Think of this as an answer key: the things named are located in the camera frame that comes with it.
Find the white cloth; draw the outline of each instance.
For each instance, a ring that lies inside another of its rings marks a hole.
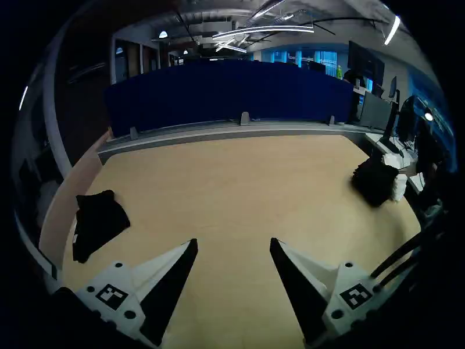
[[[384,154],[382,162],[385,165],[392,166],[396,169],[402,168],[402,158],[394,154]],[[407,176],[405,174],[398,174],[392,186],[391,199],[399,202],[402,199],[405,190],[407,189]]]

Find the black cloth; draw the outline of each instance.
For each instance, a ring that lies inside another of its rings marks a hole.
[[[73,237],[73,259],[79,263],[116,237],[131,223],[126,212],[115,201],[115,193],[105,190],[96,195],[78,195],[79,210]]]
[[[396,168],[370,158],[354,171],[352,185],[372,207],[379,207],[391,197],[398,174]]]

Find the ceiling duct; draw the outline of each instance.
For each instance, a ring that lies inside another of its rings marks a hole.
[[[265,13],[269,12],[272,8],[282,4],[286,0],[268,0],[265,2],[254,14],[245,22],[245,27],[252,27],[253,24],[259,20]]]

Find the monitor stand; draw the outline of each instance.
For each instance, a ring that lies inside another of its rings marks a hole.
[[[391,138],[392,129],[394,128],[394,123],[396,121],[397,114],[399,112],[399,94],[397,94],[397,102],[393,102],[391,104],[391,114],[389,116],[388,124],[386,125],[386,129],[379,140],[379,142],[388,148],[394,154],[402,155],[401,151],[394,143],[392,143],[389,138]]]
[[[379,142],[384,145],[386,148],[388,148],[391,152],[394,154],[399,154],[401,155],[402,153],[400,152],[400,149],[396,147],[396,145],[389,140],[389,137],[381,137]]]

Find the tabletop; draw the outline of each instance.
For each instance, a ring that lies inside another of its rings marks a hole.
[[[371,272],[415,235],[407,203],[369,207],[349,184],[367,156],[343,136],[203,141],[111,157],[87,194],[111,189],[131,227],[80,264],[69,233],[65,286],[119,260],[136,266],[191,238],[199,252],[163,338],[170,348],[302,348],[269,253],[277,237],[332,265]]]

